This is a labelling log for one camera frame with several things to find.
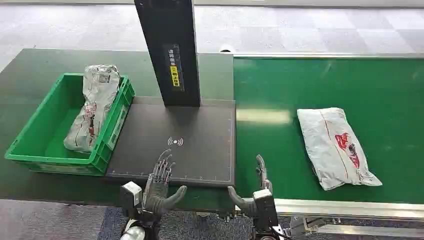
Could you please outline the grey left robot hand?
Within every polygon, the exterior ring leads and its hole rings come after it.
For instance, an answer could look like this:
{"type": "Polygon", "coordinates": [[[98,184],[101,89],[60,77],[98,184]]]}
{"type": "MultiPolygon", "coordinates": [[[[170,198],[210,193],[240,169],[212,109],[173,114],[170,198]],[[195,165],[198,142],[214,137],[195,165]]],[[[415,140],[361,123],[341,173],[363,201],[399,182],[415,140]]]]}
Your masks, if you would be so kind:
{"type": "Polygon", "coordinates": [[[188,189],[187,186],[182,185],[173,195],[168,196],[169,182],[175,165],[169,162],[171,157],[170,148],[160,154],[149,174],[143,193],[143,209],[158,217],[180,202],[188,189]]]}

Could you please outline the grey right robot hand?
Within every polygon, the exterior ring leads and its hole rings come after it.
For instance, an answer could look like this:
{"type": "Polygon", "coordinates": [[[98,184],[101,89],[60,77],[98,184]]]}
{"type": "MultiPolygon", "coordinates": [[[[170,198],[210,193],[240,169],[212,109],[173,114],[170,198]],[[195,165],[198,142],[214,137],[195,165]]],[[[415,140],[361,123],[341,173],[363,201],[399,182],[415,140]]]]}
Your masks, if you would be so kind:
{"type": "MultiPolygon", "coordinates": [[[[268,179],[267,168],[263,157],[258,154],[256,156],[257,167],[256,173],[259,179],[259,187],[261,190],[268,189],[273,192],[272,182],[268,179]]],[[[233,186],[227,187],[228,194],[232,202],[248,217],[254,218],[258,215],[258,210],[254,200],[245,200],[240,197],[233,186]]]]}

